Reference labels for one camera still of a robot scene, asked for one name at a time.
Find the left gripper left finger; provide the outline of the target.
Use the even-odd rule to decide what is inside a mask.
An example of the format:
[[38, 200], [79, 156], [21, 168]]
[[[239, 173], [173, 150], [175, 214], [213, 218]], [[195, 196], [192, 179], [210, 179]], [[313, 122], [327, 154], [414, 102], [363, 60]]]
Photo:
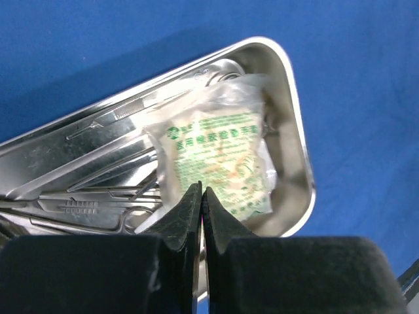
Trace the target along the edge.
[[195, 313], [202, 185], [138, 235], [22, 236], [1, 251], [2, 313]]

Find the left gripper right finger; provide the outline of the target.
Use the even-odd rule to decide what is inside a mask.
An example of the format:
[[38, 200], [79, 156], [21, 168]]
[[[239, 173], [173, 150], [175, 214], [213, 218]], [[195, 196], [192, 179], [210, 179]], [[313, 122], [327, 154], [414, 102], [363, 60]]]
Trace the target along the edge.
[[202, 197], [210, 313], [406, 313], [384, 253], [365, 237], [259, 237]]

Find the green suture packet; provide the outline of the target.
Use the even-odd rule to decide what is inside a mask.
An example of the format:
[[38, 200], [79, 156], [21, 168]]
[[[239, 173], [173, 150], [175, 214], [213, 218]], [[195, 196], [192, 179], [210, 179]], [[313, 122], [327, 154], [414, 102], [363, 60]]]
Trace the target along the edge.
[[156, 150], [165, 209], [202, 183], [238, 220], [272, 212], [276, 170], [263, 138], [267, 81], [258, 74], [225, 80], [147, 113], [145, 133]]

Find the blue surgical drape cloth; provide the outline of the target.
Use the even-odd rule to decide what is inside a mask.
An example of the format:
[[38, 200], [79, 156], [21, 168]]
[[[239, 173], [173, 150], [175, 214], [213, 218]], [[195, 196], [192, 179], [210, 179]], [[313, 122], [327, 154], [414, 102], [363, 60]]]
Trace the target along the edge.
[[291, 60], [317, 186], [300, 235], [418, 259], [417, 1], [2, 1], [1, 140], [262, 35]]

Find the metal instrument tray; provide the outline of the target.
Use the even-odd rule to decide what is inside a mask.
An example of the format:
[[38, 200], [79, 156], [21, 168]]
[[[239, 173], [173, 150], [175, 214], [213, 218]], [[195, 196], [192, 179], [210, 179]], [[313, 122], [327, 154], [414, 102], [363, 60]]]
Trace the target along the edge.
[[153, 171], [135, 186], [67, 189], [87, 175], [125, 157], [152, 148], [142, 126], [150, 107], [110, 126], [67, 140], [119, 103], [135, 98], [157, 103], [250, 73], [266, 74], [264, 138], [276, 169], [271, 200], [273, 212], [250, 220], [262, 236], [291, 236], [312, 214], [316, 188], [310, 165], [292, 66], [282, 47], [265, 37], [250, 37], [192, 61], [85, 109], [37, 128], [1, 145], [1, 219], [31, 234], [67, 232], [36, 224], [40, 218], [60, 222], [96, 222], [65, 214], [47, 213], [37, 200], [122, 201], [155, 179]]

